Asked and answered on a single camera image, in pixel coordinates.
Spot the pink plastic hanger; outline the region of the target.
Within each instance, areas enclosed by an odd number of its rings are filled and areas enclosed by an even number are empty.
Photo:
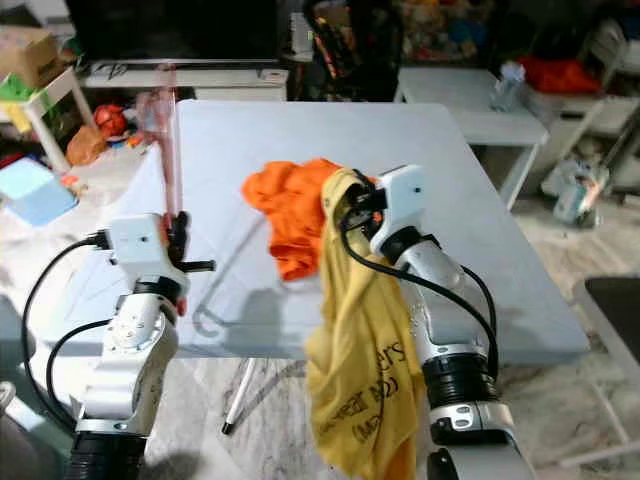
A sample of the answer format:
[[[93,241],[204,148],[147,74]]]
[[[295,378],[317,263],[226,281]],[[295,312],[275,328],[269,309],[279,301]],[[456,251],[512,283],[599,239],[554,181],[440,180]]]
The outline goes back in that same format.
[[[156,69],[173,73],[175,65],[164,63]],[[184,212],[182,207],[182,180],[180,180],[180,154],[177,133],[177,92],[172,84],[142,92],[136,102],[137,127],[146,137],[155,154],[159,155],[161,180],[163,180],[164,220],[166,214]],[[174,316],[186,314],[186,289],[178,291],[177,284],[168,279],[147,280],[154,292],[166,298],[174,308]]]

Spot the yellow shirt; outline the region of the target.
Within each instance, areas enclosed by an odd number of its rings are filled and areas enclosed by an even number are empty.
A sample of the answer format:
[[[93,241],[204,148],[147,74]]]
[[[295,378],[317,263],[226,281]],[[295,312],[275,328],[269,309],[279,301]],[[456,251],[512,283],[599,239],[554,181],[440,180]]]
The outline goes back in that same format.
[[[311,431],[316,452],[344,475],[416,480],[422,374],[410,308],[398,280],[366,268],[384,265],[381,256],[337,225],[356,186],[343,168],[321,187],[323,325],[303,346]]]

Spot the orange cloth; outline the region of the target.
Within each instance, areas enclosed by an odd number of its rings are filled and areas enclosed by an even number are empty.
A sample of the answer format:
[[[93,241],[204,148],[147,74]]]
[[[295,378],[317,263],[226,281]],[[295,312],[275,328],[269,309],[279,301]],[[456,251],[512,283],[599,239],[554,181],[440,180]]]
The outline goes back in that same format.
[[[284,282],[297,282],[319,269],[326,221],[323,187],[339,170],[325,157],[302,164],[270,161],[244,179],[242,197],[268,220],[268,252]]]

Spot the brown toy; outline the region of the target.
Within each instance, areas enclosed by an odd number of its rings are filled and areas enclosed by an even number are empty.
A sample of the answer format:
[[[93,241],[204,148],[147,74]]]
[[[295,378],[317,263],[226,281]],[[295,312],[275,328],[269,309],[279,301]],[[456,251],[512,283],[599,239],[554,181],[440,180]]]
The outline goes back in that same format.
[[[106,138],[96,127],[82,125],[76,133],[70,137],[65,159],[70,166],[86,166],[95,163],[101,152],[108,146]]]

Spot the orange ball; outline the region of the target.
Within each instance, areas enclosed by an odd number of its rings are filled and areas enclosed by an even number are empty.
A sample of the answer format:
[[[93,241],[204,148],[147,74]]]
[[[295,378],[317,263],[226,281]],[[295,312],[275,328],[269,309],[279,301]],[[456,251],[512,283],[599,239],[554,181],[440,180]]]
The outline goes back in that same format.
[[[115,104],[96,106],[93,110],[93,123],[102,137],[108,141],[118,141],[128,131],[129,122],[125,118],[124,108]]]

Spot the low white table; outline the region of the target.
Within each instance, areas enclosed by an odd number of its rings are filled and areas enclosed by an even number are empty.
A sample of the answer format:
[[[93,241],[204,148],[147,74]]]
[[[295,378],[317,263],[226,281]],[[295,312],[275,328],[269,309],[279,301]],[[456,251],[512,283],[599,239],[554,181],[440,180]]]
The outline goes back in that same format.
[[[497,78],[484,69],[403,67],[394,100],[444,106],[468,145],[520,148],[520,155],[497,186],[509,209],[524,188],[548,132],[521,102],[508,111],[493,109],[490,96],[495,84]]]

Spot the light blue box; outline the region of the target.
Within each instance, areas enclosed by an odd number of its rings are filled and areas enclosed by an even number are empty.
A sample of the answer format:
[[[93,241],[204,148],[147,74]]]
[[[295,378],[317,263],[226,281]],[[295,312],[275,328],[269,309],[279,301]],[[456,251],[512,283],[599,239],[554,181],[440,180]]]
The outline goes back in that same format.
[[[20,159],[0,169],[5,210],[31,227],[44,227],[78,204],[78,198],[44,164]]]

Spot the black backpack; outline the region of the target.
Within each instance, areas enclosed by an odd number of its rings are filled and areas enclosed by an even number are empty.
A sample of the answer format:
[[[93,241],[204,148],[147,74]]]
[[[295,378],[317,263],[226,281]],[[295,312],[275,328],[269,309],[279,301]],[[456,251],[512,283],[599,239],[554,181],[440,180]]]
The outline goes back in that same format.
[[[332,102],[396,100],[404,26],[394,0],[303,0],[323,83]]]

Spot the white TV stand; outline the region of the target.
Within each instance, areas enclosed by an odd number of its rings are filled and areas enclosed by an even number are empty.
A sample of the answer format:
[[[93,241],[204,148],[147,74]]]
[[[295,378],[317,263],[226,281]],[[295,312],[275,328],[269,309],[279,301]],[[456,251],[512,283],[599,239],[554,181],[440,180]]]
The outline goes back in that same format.
[[[202,100],[283,102],[288,99],[288,78],[287,70],[275,68],[179,67],[170,73],[142,65],[97,64],[79,79],[87,88],[148,90],[172,84],[193,90],[196,99]]]

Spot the small white kids table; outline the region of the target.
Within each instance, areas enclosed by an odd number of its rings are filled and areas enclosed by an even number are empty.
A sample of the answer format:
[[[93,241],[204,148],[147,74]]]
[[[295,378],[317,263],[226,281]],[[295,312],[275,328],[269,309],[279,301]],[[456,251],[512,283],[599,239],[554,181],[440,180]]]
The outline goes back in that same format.
[[[6,73],[0,83],[0,122],[12,124],[19,131],[35,133],[36,140],[44,147],[47,163],[59,174],[68,173],[72,164],[44,118],[67,97],[74,101],[83,127],[101,134],[72,67],[65,68],[44,87],[33,87],[15,73]]]

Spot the clear bottle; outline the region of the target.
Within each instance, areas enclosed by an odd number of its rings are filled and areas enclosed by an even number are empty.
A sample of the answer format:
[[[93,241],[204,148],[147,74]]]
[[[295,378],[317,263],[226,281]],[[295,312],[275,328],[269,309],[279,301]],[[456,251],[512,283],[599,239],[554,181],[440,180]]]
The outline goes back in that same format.
[[[526,70],[520,61],[506,61],[500,65],[498,81],[495,82],[490,109],[499,113],[513,113],[524,108],[526,96]]]

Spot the black television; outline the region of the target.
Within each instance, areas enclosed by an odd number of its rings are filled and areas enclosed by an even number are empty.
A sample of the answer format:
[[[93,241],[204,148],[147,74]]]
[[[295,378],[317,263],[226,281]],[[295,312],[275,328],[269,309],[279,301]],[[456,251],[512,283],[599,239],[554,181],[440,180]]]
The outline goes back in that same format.
[[[63,0],[88,61],[270,64],[278,0]]]

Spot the plastic wrapped pack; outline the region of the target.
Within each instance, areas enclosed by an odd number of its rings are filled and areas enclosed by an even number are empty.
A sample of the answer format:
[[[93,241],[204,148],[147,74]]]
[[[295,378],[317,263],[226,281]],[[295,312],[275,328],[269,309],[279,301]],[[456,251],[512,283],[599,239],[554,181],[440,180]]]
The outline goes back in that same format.
[[[540,183],[540,191],[552,198],[554,219],[580,225],[594,209],[609,175],[602,156],[571,154],[553,166]]]

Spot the bright red cloth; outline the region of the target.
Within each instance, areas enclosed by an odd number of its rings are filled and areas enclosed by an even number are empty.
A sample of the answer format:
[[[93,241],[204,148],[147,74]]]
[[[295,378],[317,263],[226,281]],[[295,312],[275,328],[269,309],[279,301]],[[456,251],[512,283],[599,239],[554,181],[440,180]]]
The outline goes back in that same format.
[[[584,68],[576,59],[518,59],[525,69],[525,82],[532,90],[541,93],[566,93],[585,95],[596,93],[602,87],[599,79]]]

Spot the cardboard box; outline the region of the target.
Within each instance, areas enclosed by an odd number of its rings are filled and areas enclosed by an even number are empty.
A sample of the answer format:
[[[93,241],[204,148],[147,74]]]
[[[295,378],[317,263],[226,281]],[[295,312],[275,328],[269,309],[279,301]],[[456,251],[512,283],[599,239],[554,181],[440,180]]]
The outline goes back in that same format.
[[[41,90],[67,69],[58,38],[42,28],[0,26],[0,73]]]

